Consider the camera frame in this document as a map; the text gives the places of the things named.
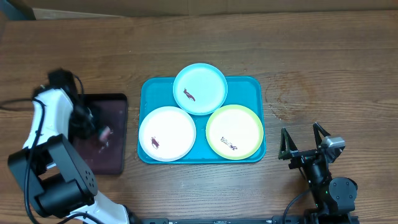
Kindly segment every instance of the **small figure print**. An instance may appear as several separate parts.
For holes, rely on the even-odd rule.
[[[195,101],[195,97],[193,97],[191,94],[189,94],[189,92],[187,91],[187,89],[184,89],[184,93],[186,94],[186,96],[188,97],[188,99]]]
[[[152,146],[153,146],[155,149],[158,149],[158,148],[159,148],[159,142],[156,141],[155,137],[151,137],[150,141],[152,142]]]
[[[221,141],[222,141],[223,143],[225,143],[230,149],[232,149],[232,150],[234,150],[234,151],[238,149],[238,147],[233,146],[232,143],[230,143],[230,142],[229,142],[227,139],[225,139],[224,137],[221,138]]]

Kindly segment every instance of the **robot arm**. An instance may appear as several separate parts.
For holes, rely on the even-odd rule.
[[[100,128],[95,113],[77,97],[73,74],[57,70],[49,74],[50,84],[41,86],[34,98],[45,105],[45,116],[39,141],[30,165],[29,201],[42,217],[58,218],[87,213],[102,223],[129,224],[139,220],[123,205],[116,204],[98,191],[91,169],[69,142],[69,136],[88,138]],[[8,166],[24,190],[27,158],[37,135],[42,107],[34,104],[34,118],[23,149],[9,156]],[[59,173],[46,179],[39,176],[57,166]],[[96,223],[75,217],[85,223]]]
[[[346,177],[332,178],[329,172],[329,163],[333,163],[345,148],[344,139],[330,136],[318,123],[313,124],[313,132],[317,148],[299,151],[286,129],[282,128],[279,150],[279,159],[290,159],[290,169],[303,169],[303,177],[317,207],[305,211],[302,223],[359,223],[357,217],[349,215],[355,210],[358,186]]]

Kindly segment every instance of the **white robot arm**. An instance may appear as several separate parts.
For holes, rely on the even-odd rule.
[[[95,116],[89,108],[84,107],[74,91],[73,74],[58,70],[49,74],[49,80],[49,85],[42,86],[34,93],[34,98],[45,105],[45,116],[42,117],[42,105],[34,101],[35,111],[29,137],[23,149],[8,159],[9,168],[22,190],[25,170],[30,165],[30,204],[42,217],[55,215],[63,218],[84,213],[104,224],[139,223],[139,219],[125,206],[112,202],[98,191],[95,176],[68,141],[68,136],[74,134],[71,132],[71,119],[74,119],[73,127],[84,124],[72,130],[80,135],[90,134],[96,129]],[[44,121],[38,132],[41,119]],[[38,134],[39,140],[34,145]],[[33,155],[31,164],[27,163],[30,153]],[[53,166],[57,166],[60,173],[42,180],[39,175]],[[88,224],[97,223],[87,217],[75,218]]]

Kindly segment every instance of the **white plate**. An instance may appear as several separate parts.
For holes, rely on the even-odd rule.
[[[216,110],[206,125],[210,147],[226,159],[245,159],[260,147],[264,130],[259,117],[241,105],[223,106]]]
[[[142,121],[138,138],[148,156],[162,162],[185,156],[195,142],[197,132],[191,116],[174,106],[150,112]]]

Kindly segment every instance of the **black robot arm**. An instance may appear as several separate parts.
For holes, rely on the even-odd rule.
[[[359,223],[357,217],[349,215],[355,210],[357,184],[346,177],[332,178],[329,171],[329,163],[333,163],[345,148],[344,139],[330,136],[318,123],[313,124],[313,132],[317,147],[299,151],[286,129],[282,128],[279,159],[290,159],[289,168],[300,169],[317,207],[306,210],[300,222]]]

